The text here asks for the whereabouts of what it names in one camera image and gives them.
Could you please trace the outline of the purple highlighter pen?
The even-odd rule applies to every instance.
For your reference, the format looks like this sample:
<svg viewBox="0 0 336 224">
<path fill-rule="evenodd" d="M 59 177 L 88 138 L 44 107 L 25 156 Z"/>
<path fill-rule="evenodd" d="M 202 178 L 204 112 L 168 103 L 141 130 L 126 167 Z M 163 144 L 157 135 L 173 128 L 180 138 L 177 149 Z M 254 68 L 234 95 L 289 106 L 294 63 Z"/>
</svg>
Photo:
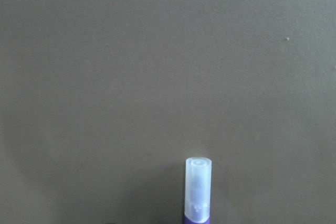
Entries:
<svg viewBox="0 0 336 224">
<path fill-rule="evenodd" d="M 185 162 L 185 223 L 210 223 L 212 161 L 190 157 Z"/>
</svg>

